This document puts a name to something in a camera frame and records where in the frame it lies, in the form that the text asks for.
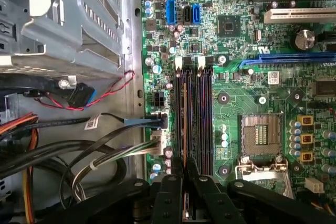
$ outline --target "label sticker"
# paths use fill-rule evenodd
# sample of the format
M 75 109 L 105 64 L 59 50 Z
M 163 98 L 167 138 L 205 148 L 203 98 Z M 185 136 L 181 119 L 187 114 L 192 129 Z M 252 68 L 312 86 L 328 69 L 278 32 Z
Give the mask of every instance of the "label sticker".
M 99 117 L 101 115 L 96 115 L 96 116 L 93 116 L 91 117 L 85 124 L 85 128 L 84 130 L 87 131 L 87 130 L 93 130 L 93 129 L 96 129 L 98 127 L 98 121 L 99 121 Z
M 279 80 L 280 80 L 279 71 L 268 72 L 268 84 L 269 85 L 279 84 Z

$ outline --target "integrated circuit chip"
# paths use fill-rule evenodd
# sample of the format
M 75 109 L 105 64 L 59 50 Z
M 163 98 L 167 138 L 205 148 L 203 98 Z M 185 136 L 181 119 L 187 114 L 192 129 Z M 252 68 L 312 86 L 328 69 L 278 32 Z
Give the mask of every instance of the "integrated circuit chip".
M 325 80 L 313 83 L 313 95 L 318 97 L 334 97 L 336 96 L 336 81 Z
M 243 155 L 281 153 L 281 114 L 243 115 L 241 120 L 241 152 Z
M 217 16 L 217 35 L 219 38 L 240 37 L 240 16 Z

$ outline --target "pcie slot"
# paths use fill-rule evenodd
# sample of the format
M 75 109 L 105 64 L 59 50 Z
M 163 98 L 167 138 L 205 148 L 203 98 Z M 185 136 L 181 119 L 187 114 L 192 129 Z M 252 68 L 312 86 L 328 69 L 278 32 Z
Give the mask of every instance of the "pcie slot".
M 336 8 L 270 9 L 264 14 L 265 24 L 334 22 Z
M 332 52 L 312 52 L 301 54 L 259 54 L 257 59 L 243 60 L 239 68 L 255 64 L 293 64 L 293 63 L 331 63 L 336 62 L 336 54 Z

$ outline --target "cable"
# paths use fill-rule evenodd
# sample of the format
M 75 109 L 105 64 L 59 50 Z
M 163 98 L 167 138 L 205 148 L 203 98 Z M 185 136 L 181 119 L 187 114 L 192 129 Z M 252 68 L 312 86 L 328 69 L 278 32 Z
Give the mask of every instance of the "cable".
M 119 88 L 112 90 L 117 83 L 119 83 L 121 80 L 123 80 L 129 73 L 131 73 L 131 77 L 128 81 L 126 81 L 123 85 L 121 85 Z M 105 97 L 115 94 L 118 91 L 122 90 L 124 87 L 126 87 L 134 78 L 135 76 L 135 72 L 133 70 L 129 70 L 127 72 L 124 73 L 124 76 L 122 78 L 119 78 L 100 98 L 94 100 L 93 102 L 88 103 L 86 106 L 84 107 L 79 107 L 79 108 L 73 108 L 71 106 L 66 106 L 64 107 L 63 105 L 61 105 L 59 102 L 57 102 L 55 99 L 53 99 L 51 96 L 47 96 L 47 98 L 53 102 L 54 105 L 50 105 L 47 103 L 42 102 L 40 99 L 35 99 L 35 101 L 39 102 L 42 106 L 48 107 L 48 108 L 53 108 L 53 109 L 65 109 L 65 110 L 73 110 L 73 111 L 82 111 L 85 108 L 88 108 L 98 102 L 100 102 L 101 100 L 103 100 Z

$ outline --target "blue connector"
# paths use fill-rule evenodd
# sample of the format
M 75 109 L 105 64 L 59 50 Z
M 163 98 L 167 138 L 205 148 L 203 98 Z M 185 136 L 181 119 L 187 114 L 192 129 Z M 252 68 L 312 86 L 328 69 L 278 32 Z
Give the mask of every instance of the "blue connector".
M 167 20 L 167 25 L 176 24 L 175 0 L 166 1 L 166 20 Z
M 199 25 L 201 23 L 201 8 L 199 4 L 193 4 L 193 24 Z

